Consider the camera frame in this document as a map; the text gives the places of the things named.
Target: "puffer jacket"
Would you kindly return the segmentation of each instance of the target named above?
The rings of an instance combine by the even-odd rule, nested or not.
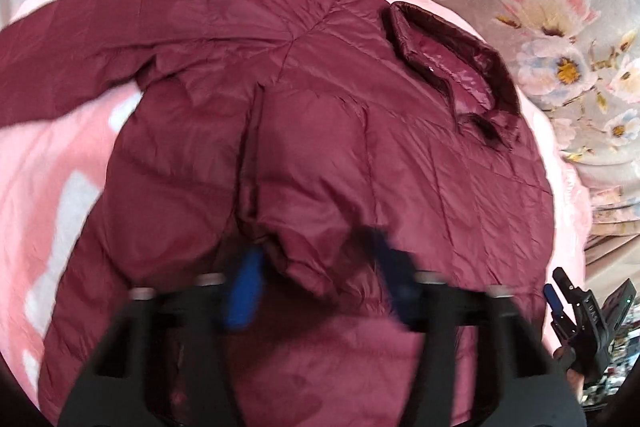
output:
[[[542,323],[552,196],[507,69],[473,36],[384,0],[59,0],[0,34],[0,125],[131,78],[144,96],[45,339],[53,423],[131,287],[184,287],[238,240],[276,268],[228,340],[250,427],[398,421],[419,339],[390,316],[359,227],[454,285],[510,286]],[[473,341],[461,332],[456,421]]]

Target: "flower print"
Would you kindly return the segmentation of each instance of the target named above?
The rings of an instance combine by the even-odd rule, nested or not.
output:
[[[640,102],[640,58],[630,60],[625,55],[607,89],[627,103]]]
[[[544,37],[575,37],[600,16],[591,9],[590,0],[501,0],[514,17],[498,20],[514,27],[524,27]]]
[[[598,79],[580,51],[560,37],[526,42],[516,59],[516,79],[524,93],[552,106],[591,89]]]
[[[636,109],[627,109],[624,113],[609,120],[604,126],[607,139],[614,146],[626,145],[635,140],[640,133],[640,118]]]
[[[567,149],[575,138],[575,127],[571,124],[572,121],[568,118],[551,119],[551,125],[554,128],[556,141],[558,142],[560,150]]]

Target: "yellow flower center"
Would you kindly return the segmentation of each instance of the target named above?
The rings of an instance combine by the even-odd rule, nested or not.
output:
[[[616,138],[620,138],[625,134],[625,126],[624,125],[615,126],[613,129],[611,129],[611,134]]]
[[[558,80],[565,86],[571,86],[580,80],[580,71],[578,64],[567,57],[562,57],[558,61],[558,72],[556,73]]]

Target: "pink blanket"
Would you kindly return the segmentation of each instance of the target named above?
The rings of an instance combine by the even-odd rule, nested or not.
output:
[[[51,0],[27,0],[23,16]],[[430,0],[404,0],[475,33],[465,21]],[[0,351],[37,403],[42,340],[56,288],[84,220],[99,197],[113,143],[140,101],[133,83],[52,122],[0,130]],[[587,191],[562,162],[551,126],[521,97],[554,192],[556,239],[549,270],[563,266],[584,283],[583,245],[590,227]],[[557,345],[548,327],[549,347]]]

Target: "jacket sleeve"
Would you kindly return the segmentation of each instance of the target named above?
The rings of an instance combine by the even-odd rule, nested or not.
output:
[[[132,78],[146,89],[206,60],[203,41],[219,41],[225,56],[287,46],[332,1],[55,1],[0,32],[0,127],[58,118]]]

